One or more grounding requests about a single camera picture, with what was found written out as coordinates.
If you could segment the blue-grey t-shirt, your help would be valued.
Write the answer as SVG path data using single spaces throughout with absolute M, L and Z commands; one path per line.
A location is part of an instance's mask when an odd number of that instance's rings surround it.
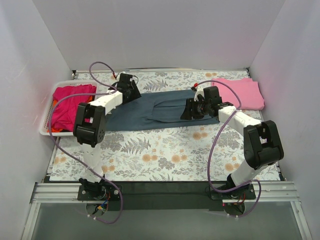
M 218 120 L 209 115 L 198 120 L 180 119 L 186 100 L 194 95 L 191 89 L 143 93 L 140 98 L 113 109 L 106 116 L 105 128 L 115 132 L 218 124 Z

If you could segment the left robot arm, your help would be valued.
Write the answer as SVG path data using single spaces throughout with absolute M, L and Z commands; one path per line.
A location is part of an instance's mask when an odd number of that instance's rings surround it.
M 84 167 L 84 175 L 79 182 L 95 200 L 103 199 L 107 193 L 102 184 L 104 171 L 100 160 L 101 142 L 106 133 L 106 116 L 118 106 L 141 97 L 138 81 L 137 76 L 121 72 L 117 82 L 105 93 L 97 93 L 97 98 L 82 102 L 77 107 L 73 136 L 83 152 L 82 158 L 77 161 Z

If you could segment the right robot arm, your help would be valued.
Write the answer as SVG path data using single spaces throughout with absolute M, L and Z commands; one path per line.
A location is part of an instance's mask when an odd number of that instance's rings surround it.
M 261 121 L 240 111 L 230 102 L 223 102 L 216 86 L 202 88 L 195 84 L 195 94 L 186 100 L 181 120 L 200 120 L 204 116 L 217 119 L 222 125 L 236 130 L 243 137 L 244 161 L 227 177 L 225 185 L 212 189 L 237 199 L 245 186 L 265 168 L 283 159 L 284 150 L 274 121 Z

